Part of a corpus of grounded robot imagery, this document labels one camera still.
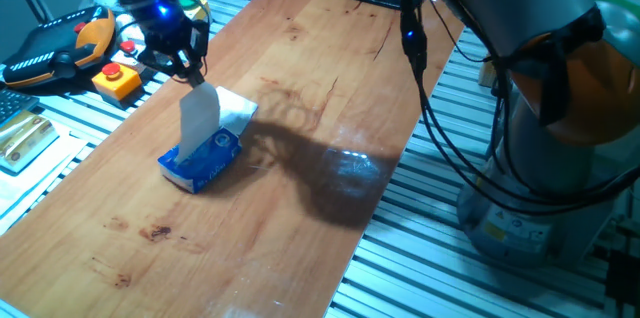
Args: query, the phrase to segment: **tissue box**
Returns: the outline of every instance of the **tissue box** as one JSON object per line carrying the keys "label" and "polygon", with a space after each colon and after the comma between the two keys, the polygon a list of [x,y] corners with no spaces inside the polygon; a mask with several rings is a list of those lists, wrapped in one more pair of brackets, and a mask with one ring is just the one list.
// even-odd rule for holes
{"label": "tissue box", "polygon": [[158,158],[162,175],[190,193],[198,193],[240,153],[237,135],[220,128],[182,163],[176,164],[178,146]]}

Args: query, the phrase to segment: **wooden board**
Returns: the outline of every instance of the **wooden board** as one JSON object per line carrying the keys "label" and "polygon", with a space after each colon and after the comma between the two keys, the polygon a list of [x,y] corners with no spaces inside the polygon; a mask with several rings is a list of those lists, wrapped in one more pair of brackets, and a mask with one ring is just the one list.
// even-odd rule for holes
{"label": "wooden board", "polygon": [[[452,43],[424,12],[431,89]],[[189,90],[167,82],[0,238],[0,298],[31,317],[324,313],[419,115],[399,13],[253,0],[207,59],[259,103],[237,161],[195,196],[160,175]]]}

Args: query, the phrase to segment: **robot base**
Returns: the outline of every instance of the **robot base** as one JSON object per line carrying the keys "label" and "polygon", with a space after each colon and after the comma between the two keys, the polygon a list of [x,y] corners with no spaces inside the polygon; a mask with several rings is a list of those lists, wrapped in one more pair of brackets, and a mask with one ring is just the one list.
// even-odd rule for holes
{"label": "robot base", "polygon": [[[522,100],[517,104],[511,127],[509,137],[514,166],[524,181],[537,190],[571,192],[597,180],[593,174],[594,166],[598,165],[594,164],[594,149],[558,142],[538,125]],[[498,159],[506,169],[502,144]],[[486,164],[484,173],[509,191],[535,198],[509,173],[502,174],[493,160]],[[525,211],[557,209],[514,199],[480,179],[476,184],[508,207]],[[502,209],[465,186],[458,196],[458,220],[479,251],[501,262],[519,267],[571,266],[589,251],[608,223],[614,202],[615,199],[611,199],[569,213],[533,217]]]}
{"label": "robot base", "polygon": [[[500,174],[493,162],[487,168],[489,178],[515,190],[513,180]],[[532,204],[515,201],[486,182],[479,185],[512,207],[532,209]],[[500,208],[467,185],[458,196],[458,220],[474,247],[491,258],[516,267],[570,267],[589,252],[607,224],[613,205],[614,200],[610,200],[571,213],[532,217]]]}

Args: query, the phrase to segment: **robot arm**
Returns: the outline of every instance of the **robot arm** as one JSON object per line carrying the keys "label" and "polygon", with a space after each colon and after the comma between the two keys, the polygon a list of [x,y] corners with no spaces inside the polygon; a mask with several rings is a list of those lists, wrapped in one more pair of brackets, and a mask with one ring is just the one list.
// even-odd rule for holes
{"label": "robot arm", "polygon": [[207,54],[208,22],[191,21],[178,0],[119,1],[144,34],[146,48],[138,56],[142,64],[184,78],[192,87],[204,82],[200,68]]}
{"label": "robot arm", "polygon": [[592,146],[638,125],[638,17],[595,0],[458,1],[557,139]]}

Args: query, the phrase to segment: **emergency stop button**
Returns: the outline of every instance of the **emergency stop button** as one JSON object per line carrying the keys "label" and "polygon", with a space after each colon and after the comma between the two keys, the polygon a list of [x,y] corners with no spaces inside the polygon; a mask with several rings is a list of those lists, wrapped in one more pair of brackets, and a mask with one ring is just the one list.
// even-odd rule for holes
{"label": "emergency stop button", "polygon": [[136,51],[136,44],[132,40],[120,43],[120,49],[127,54],[133,54]]}
{"label": "emergency stop button", "polygon": [[120,64],[118,63],[109,63],[102,67],[102,74],[107,76],[109,79],[116,79],[120,75]]}
{"label": "emergency stop button", "polygon": [[85,22],[80,22],[78,23],[75,27],[73,27],[73,31],[76,32],[76,34],[80,34],[80,31],[87,25],[87,23]]}

